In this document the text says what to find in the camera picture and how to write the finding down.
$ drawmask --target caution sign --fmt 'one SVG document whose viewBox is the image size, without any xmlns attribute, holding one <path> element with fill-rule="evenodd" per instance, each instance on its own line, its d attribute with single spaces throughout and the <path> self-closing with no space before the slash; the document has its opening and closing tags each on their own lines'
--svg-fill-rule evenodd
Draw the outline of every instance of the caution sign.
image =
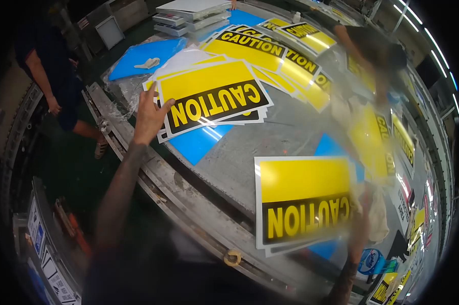
<svg viewBox="0 0 459 305">
<path fill-rule="evenodd" d="M 263 21 L 262 23 L 259 23 L 257 26 L 263 27 L 264 29 L 268 29 L 270 31 L 274 31 L 276 28 L 279 28 L 281 26 L 287 26 L 290 25 L 290 23 L 280 20 L 278 18 L 272 18 L 272 19 L 267 19 Z"/>
<path fill-rule="evenodd" d="M 319 66 L 306 56 L 288 49 L 281 67 L 281 73 L 306 89 L 312 84 Z"/>
<path fill-rule="evenodd" d="M 387 288 L 389 288 L 389 284 L 392 283 L 394 278 L 396 278 L 397 273 L 396 272 L 391 272 L 391 273 L 386 273 L 384 274 L 382 281 L 380 281 L 379 286 L 374 290 L 372 293 L 372 296 L 370 297 L 369 301 L 374 302 L 376 304 L 384 304 L 386 301 L 386 293 L 387 293 Z"/>
<path fill-rule="evenodd" d="M 306 22 L 282 26 L 278 30 L 298 39 L 302 45 L 311 49 L 316 55 L 336 44 L 331 37 Z"/>
<path fill-rule="evenodd" d="M 209 42 L 204 51 L 245 59 L 252 65 L 277 72 L 284 62 L 287 48 L 242 33 L 224 31 Z"/>
<path fill-rule="evenodd" d="M 173 98 L 165 117 L 168 137 L 209 122 L 272 106 L 262 84 L 243 61 L 208 64 L 159 80 L 160 100 Z"/>
<path fill-rule="evenodd" d="M 247 25 L 237 26 L 236 28 L 233 28 L 232 31 L 238 32 L 238 33 L 243 33 L 245 35 L 254 36 L 254 37 L 258 37 L 258 36 L 262 35 L 261 32 L 255 30 L 254 28 L 249 27 Z"/>
<path fill-rule="evenodd" d="M 352 172 L 347 158 L 255 157 L 257 248 L 322 238 L 346 223 Z"/>
<path fill-rule="evenodd" d="M 401 123 L 400 119 L 394 114 L 391 114 L 392 119 L 392 131 L 394 138 L 398 141 L 399 146 L 403 153 L 406 155 L 406 158 L 409 161 L 409 164 L 414 169 L 414 144 L 411 140 L 411 137 L 404 128 L 404 125 Z"/>
<path fill-rule="evenodd" d="M 374 77 L 370 75 L 370 73 L 367 73 L 350 54 L 347 54 L 347 70 L 361 80 L 370 92 L 376 92 L 376 81 Z"/>
<path fill-rule="evenodd" d="M 373 106 L 367 104 L 354 121 L 348 136 L 362 164 L 375 181 L 390 185 L 391 178 L 396 176 L 396 168 L 385 117 L 376 114 Z"/>
</svg>

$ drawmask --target tattooed arm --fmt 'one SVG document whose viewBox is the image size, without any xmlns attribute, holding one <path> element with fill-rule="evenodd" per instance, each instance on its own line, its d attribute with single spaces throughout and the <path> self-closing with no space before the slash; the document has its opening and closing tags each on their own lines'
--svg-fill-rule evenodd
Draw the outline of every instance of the tattooed arm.
<svg viewBox="0 0 459 305">
<path fill-rule="evenodd" d="M 98 248 L 111 247 L 118 243 L 147 145 L 156 136 L 165 114 L 175 102 L 171 99 L 163 107 L 158 108 L 153 103 L 153 97 L 158 96 L 155 87 L 153 82 L 148 92 L 143 91 L 140 94 L 133 140 L 101 202 L 96 226 Z"/>
</svg>

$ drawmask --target blue plastic sheet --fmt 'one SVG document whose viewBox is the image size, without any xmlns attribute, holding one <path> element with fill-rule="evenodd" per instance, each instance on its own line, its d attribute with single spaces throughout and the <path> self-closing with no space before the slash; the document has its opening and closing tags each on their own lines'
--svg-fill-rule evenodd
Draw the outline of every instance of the blue plastic sheet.
<svg viewBox="0 0 459 305">
<path fill-rule="evenodd" d="M 148 42 L 129 47 L 119 60 L 114 70 L 109 75 L 109 80 L 114 81 L 122 77 L 153 73 L 179 52 L 187 44 L 187 38 L 181 37 L 172 40 Z M 160 64 L 150 69 L 135 68 L 137 64 L 144 64 L 149 58 L 160 58 Z"/>
</svg>

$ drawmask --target bottle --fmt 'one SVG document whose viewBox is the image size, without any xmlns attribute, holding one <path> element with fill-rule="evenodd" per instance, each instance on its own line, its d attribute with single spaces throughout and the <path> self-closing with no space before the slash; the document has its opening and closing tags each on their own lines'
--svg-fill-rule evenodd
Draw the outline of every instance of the bottle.
<svg viewBox="0 0 459 305">
<path fill-rule="evenodd" d="M 396 272 L 399 267 L 397 260 L 386 260 L 377 249 L 365 249 L 362 252 L 358 271 L 364 275 Z"/>
</svg>

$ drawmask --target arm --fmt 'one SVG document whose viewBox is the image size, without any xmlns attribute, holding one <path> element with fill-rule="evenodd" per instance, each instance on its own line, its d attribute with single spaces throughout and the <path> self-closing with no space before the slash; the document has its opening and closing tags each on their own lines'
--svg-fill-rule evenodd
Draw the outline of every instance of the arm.
<svg viewBox="0 0 459 305">
<path fill-rule="evenodd" d="M 355 60 L 368 72 L 375 73 L 373 65 L 363 58 L 360 51 L 354 45 L 350 36 L 348 36 L 347 28 L 344 25 L 335 25 L 334 27 L 335 34 L 338 37 L 338 40 L 345 46 L 347 51 L 355 58 Z"/>
<path fill-rule="evenodd" d="M 50 108 L 50 112 L 54 115 L 57 115 L 60 110 L 62 109 L 58 102 L 56 101 L 55 96 L 53 96 L 53 92 L 51 91 L 50 82 L 48 81 L 48 77 L 46 76 L 45 69 L 41 64 L 41 59 L 39 59 L 36 50 L 33 49 L 31 54 L 26 58 L 26 65 L 28 66 L 35 82 L 38 84 L 39 88 L 43 91 L 43 94 L 48 102 L 48 107 Z"/>
<path fill-rule="evenodd" d="M 153 97 L 158 96 L 155 87 L 156 84 L 153 82 L 148 92 L 142 91 L 140 94 L 133 140 L 99 207 L 96 226 L 97 247 L 115 246 L 119 241 L 147 145 L 157 135 L 166 113 L 175 103 L 171 99 L 161 109 L 158 108 L 153 103 Z"/>
</svg>

